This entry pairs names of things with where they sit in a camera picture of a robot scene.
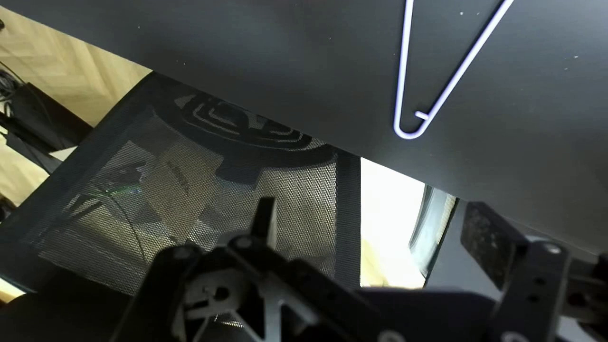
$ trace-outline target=hole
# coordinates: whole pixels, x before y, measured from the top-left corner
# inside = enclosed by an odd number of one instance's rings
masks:
[[[540,296],[538,294],[530,294],[529,301],[540,301]]]
[[[230,296],[230,290],[226,288],[226,286],[219,286],[217,290],[215,290],[215,299],[219,299],[219,301],[223,301],[223,299],[226,299]]]
[[[582,307],[582,305],[587,305],[587,297],[582,292],[572,292],[568,296],[568,303],[574,307]]]

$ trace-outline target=screw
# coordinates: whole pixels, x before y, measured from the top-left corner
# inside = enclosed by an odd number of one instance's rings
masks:
[[[244,237],[240,237],[240,239],[236,240],[236,246],[240,246],[240,248],[249,248],[249,246],[251,246],[251,239],[249,239],[247,235],[244,235]]]
[[[397,330],[382,330],[378,342],[405,342],[405,337]]]
[[[523,335],[523,334],[517,332],[517,330],[506,330],[506,332],[500,335],[500,342],[529,342],[529,337]]]
[[[557,244],[553,244],[553,242],[546,242],[546,248],[548,248],[551,254],[559,254],[559,252],[563,252],[563,248],[561,248],[561,246],[557,246]]]

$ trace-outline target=black plastic part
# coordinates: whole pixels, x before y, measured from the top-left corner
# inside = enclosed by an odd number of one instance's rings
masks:
[[[532,242],[510,275],[491,322],[491,339],[506,334],[553,339],[567,294],[570,252],[551,242]]]
[[[268,235],[274,229],[274,225],[276,225],[276,199],[261,197],[251,221],[251,237],[268,240]]]
[[[78,145],[92,132],[86,121],[33,83],[14,92],[12,121],[40,138],[48,145],[44,151]]]
[[[187,334],[185,320],[175,316],[183,316],[183,294],[198,258],[200,248],[187,244],[158,252],[114,339],[168,342]]]
[[[71,271],[57,273],[38,292],[0,309],[2,339],[111,339],[130,296]]]
[[[494,280],[504,288],[510,271],[529,246],[527,237],[485,202],[470,202],[462,244]]]

